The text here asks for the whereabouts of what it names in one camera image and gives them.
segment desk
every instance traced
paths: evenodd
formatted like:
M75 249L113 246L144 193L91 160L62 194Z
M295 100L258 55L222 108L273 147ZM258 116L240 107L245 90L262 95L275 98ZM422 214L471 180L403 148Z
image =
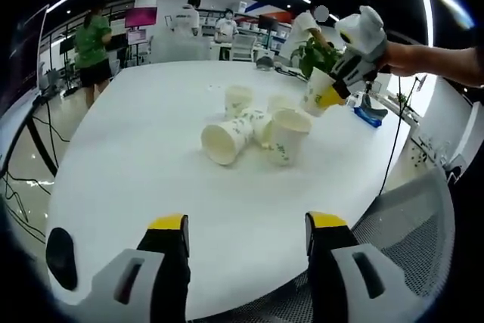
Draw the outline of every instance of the desk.
M200 133L220 121L229 85L299 101L306 84L246 62L190 61L124 69L73 136L55 179L47 235L73 236L79 286L54 295L78 303L118 253L136 248L157 217L186 213L191 283L187 320L214 315L273 291L307 269L305 213L334 213L353 226L383 183L398 117L379 129L335 106L305 140L298 164L271 165L251 145L233 166L202 152ZM393 163L408 134L402 123Z
M217 43L215 41L210 42L210 60L211 61L218 61L219 60L221 48L231 49L232 44L231 43ZM257 52L265 51L265 48L262 47L261 45L259 45L259 46L254 47L253 50L255 52L254 60L256 60L257 59Z

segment black mouse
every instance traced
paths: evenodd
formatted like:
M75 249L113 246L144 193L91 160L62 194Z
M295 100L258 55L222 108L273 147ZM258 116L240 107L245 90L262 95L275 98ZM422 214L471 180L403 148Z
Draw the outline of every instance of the black mouse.
M54 228L48 236L45 260L52 275L64 289L76 289L77 270L73 239L63 228Z

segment paper cup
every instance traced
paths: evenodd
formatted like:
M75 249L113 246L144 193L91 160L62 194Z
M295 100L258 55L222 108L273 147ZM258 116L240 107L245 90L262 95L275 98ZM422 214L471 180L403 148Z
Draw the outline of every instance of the paper cup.
M247 108L240 117L249 120L254 130L254 139L263 148L268 147L271 134L272 116L262 110Z
M252 137L253 128L249 120L234 119L206 126L202 131L202 148L211 160L226 166L235 161Z
M279 166L294 164L311 127L309 116L295 110L279 110L272 117L268 159Z
M296 110L297 106L284 95L272 95L268 99L267 112L274 114L279 110Z
M321 100L324 92L334 84L334 80L323 71L313 68L311 77L306 87L306 93L301 101L301 108L313 116L321 116L326 110L318 102Z
M225 118L232 120L240 115L243 109L252 104L253 93L248 87L230 86L225 90Z

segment display screen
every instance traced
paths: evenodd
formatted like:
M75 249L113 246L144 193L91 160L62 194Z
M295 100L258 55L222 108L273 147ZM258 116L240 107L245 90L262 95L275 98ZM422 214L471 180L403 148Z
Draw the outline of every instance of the display screen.
M157 8L133 8L126 12L125 28L153 26L157 23Z
M45 10L17 25L7 62L7 78L0 82L0 116L29 90L37 87L39 43Z

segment potted plant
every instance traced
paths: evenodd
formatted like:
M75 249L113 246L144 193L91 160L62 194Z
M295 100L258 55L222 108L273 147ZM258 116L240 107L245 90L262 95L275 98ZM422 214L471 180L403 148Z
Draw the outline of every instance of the potted plant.
M292 53L291 59L296 56L299 57L299 68L302 74L309 79L314 67L329 75L342 54L335 48L323 47L314 37L311 37L305 45L301 45Z

